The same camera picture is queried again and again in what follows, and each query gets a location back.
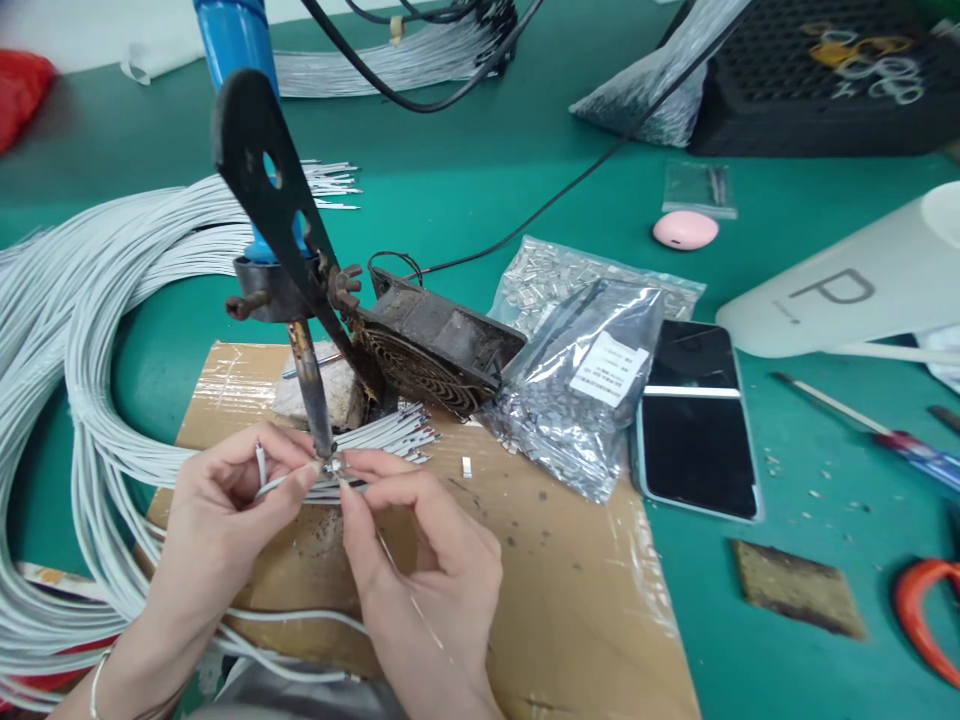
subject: white container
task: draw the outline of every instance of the white container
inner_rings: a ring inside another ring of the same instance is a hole
[[[732,300],[717,323],[760,357],[865,354],[852,344],[960,323],[960,182]]]

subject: red pliers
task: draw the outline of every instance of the red pliers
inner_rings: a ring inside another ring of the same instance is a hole
[[[948,503],[948,511],[954,542],[960,551],[960,506]],[[921,560],[900,576],[894,602],[900,624],[917,652],[940,677],[960,690],[960,670],[939,648],[923,616],[923,599],[927,591],[947,578],[953,581],[960,594],[960,562]]]

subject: black cable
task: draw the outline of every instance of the black cable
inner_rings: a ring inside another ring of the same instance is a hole
[[[490,74],[490,71],[493,70],[504,59],[504,57],[506,57],[508,52],[510,52],[519,37],[523,34],[523,31],[526,30],[530,20],[533,19],[533,16],[543,4],[543,0],[531,0],[530,6],[527,8],[527,11],[524,13],[523,17],[517,21],[517,24],[514,26],[513,30],[510,31],[510,34],[507,35],[507,37],[500,43],[500,47],[498,47],[496,52],[492,53],[490,57],[484,61],[484,63],[477,69],[477,72],[473,75],[473,77],[457,88],[457,90],[449,95],[445,100],[425,104],[407,100],[402,95],[397,94],[393,88],[383,82],[383,80],[381,80],[377,74],[373,72],[373,70],[371,70],[365,62],[363,62],[360,56],[357,55],[356,51],[350,46],[350,43],[346,41],[343,35],[340,34],[340,31],[337,30],[337,26],[333,24],[333,21],[323,11],[323,8],[317,4],[317,0],[300,0],[300,2],[303,3],[303,6],[307,9],[307,12],[313,16],[313,19],[317,21],[317,24],[327,34],[327,37],[330,38],[331,42],[336,45],[337,50],[343,53],[343,56],[350,61],[350,64],[357,69],[357,72],[359,72],[368,83],[373,85],[373,87],[376,88],[388,100],[392,100],[400,107],[418,113],[434,113],[439,112],[440,110],[445,110],[463,98],[477,85],[479,85],[480,82]]]
[[[376,23],[377,25],[389,25],[392,17],[384,17],[382,15],[376,15],[369,10],[364,10],[362,7],[357,5],[353,0],[345,0],[347,7],[353,10],[354,13],[362,17],[364,20],[369,22]],[[403,16],[403,22],[416,22],[417,20],[424,20],[426,22],[436,23],[436,24],[445,24],[451,22],[457,22],[462,20],[467,16],[471,10],[475,10],[480,4],[480,0],[469,0],[465,5],[451,4],[442,8],[434,8],[433,10],[418,10],[409,0],[400,0],[400,4],[403,5],[407,10],[410,11],[409,15]]]
[[[613,155],[618,150],[620,150],[620,148],[622,148],[624,145],[630,142],[630,138],[633,136],[633,134],[637,132],[641,127],[643,127],[643,124],[647,120],[649,120],[650,117],[657,110],[660,109],[660,106],[663,105],[664,102],[666,102],[667,98],[670,97],[670,95],[672,95],[674,91],[678,87],[680,87],[688,77],[690,77],[691,73],[693,73],[694,70],[696,70],[698,67],[700,67],[700,65],[702,65],[707,60],[709,60],[710,57],[720,48],[720,46],[723,45],[726,39],[730,37],[733,31],[737,28],[737,25],[740,23],[740,19],[744,16],[744,14],[747,11],[747,8],[749,7],[750,7],[750,3],[747,3],[747,5],[730,22],[730,24],[723,29],[723,32],[721,32],[714,39],[714,41],[711,42],[710,45],[708,45],[707,48],[702,53],[700,53],[700,55],[697,57],[696,60],[694,60],[682,73],[680,73],[680,75],[670,84],[670,86],[663,92],[663,94],[660,95],[660,97],[658,97],[656,101],[654,101],[654,103],[650,107],[648,107],[643,113],[640,114],[640,117],[636,120],[636,122],[634,122],[629,128],[627,128],[624,131],[620,139],[617,140],[617,142],[615,142],[610,147],[609,150],[607,150],[603,155],[601,155],[600,158],[593,163],[593,165],[588,167],[586,170],[580,173],[576,178],[574,178],[570,183],[568,183],[567,186],[564,187],[560,192],[558,192],[552,198],[547,200],[547,202],[541,205],[540,208],[535,213],[533,213],[533,215],[531,215],[522,223],[520,223],[519,227],[517,227],[516,230],[514,230],[505,238],[503,238],[503,240],[500,240],[499,242],[491,245],[485,250],[476,252],[473,255],[468,255],[467,257],[460,258],[459,260],[450,260],[449,262],[440,263],[439,265],[433,265],[431,267],[424,268],[423,270],[420,271],[420,273],[417,274],[417,276],[420,278],[420,281],[423,282],[423,276],[426,275],[427,273],[437,272],[438,270],[446,270],[447,268],[454,267],[455,265],[462,265],[463,263],[471,262],[472,260],[479,260],[480,258],[486,255],[489,255],[492,252],[496,252],[497,250],[502,248],[504,245],[506,245],[508,242],[513,240],[521,232],[523,232],[534,220],[536,220],[538,217],[543,215],[543,213],[549,210],[550,207],[555,202],[557,202],[557,200],[559,200],[568,192],[573,190],[573,188],[575,188],[577,185],[583,182],[590,174],[592,174],[594,170],[596,170],[598,167],[603,165],[607,160],[613,157]]]
[[[370,256],[370,259],[367,260],[367,274],[370,275],[371,278],[374,277],[373,261],[376,260],[378,257],[384,257],[384,256],[398,257],[401,260],[403,260],[407,265],[410,266],[410,269],[413,270],[413,273],[410,275],[407,275],[407,277],[405,277],[404,280],[415,277],[417,278],[417,280],[420,281],[420,287],[423,287],[423,270],[420,269],[420,264],[416,260],[414,260],[413,256],[411,256],[410,254],[398,253],[398,252],[394,252],[393,250],[381,250],[380,252],[376,252]]]
[[[417,20],[423,20],[431,25],[446,25],[462,20],[467,16],[467,13],[476,10],[480,5],[480,0],[471,0],[471,2],[466,3],[464,6],[452,3],[446,8],[439,8],[438,10],[430,10],[427,12],[417,10],[416,6],[410,2],[410,0],[400,0],[400,4],[410,11],[411,17],[414,15],[418,16],[416,18]],[[446,12],[441,14],[441,11],[449,11],[450,14],[447,15]]]

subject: blue pipe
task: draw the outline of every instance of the blue pipe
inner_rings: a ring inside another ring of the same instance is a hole
[[[273,46],[263,0],[193,0],[193,7],[197,11],[200,34],[207,51],[207,65],[216,89],[219,91],[223,81],[235,70],[252,67],[269,78],[273,92],[279,98]],[[292,230],[301,252],[309,256],[302,230],[298,226]],[[243,254],[251,262],[277,262],[273,250],[256,227],[253,228],[253,242],[244,249]]]

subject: bracelet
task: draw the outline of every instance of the bracelet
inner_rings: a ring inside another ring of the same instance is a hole
[[[97,711],[97,683],[100,682],[100,673],[103,671],[103,666],[107,662],[107,658],[110,657],[110,653],[113,652],[113,647],[108,647],[103,655],[100,656],[100,662],[97,663],[97,669],[93,671],[93,683],[90,685],[90,720],[103,720],[100,717],[100,713]]]
[[[97,710],[97,684],[100,682],[100,673],[103,670],[103,666],[107,662],[107,658],[110,657],[110,653],[112,652],[113,647],[107,648],[103,655],[100,656],[100,662],[97,663],[97,667],[93,671],[93,682],[90,684],[90,720],[103,720],[103,718],[100,717],[100,712]],[[180,689],[177,690],[177,692],[175,692],[168,700],[165,700],[156,707],[137,715],[134,720],[160,720],[161,718],[169,717],[176,709],[177,704],[180,702],[180,696],[183,694],[183,691],[186,689],[189,682],[190,678],[187,678],[183,685],[180,686]]]

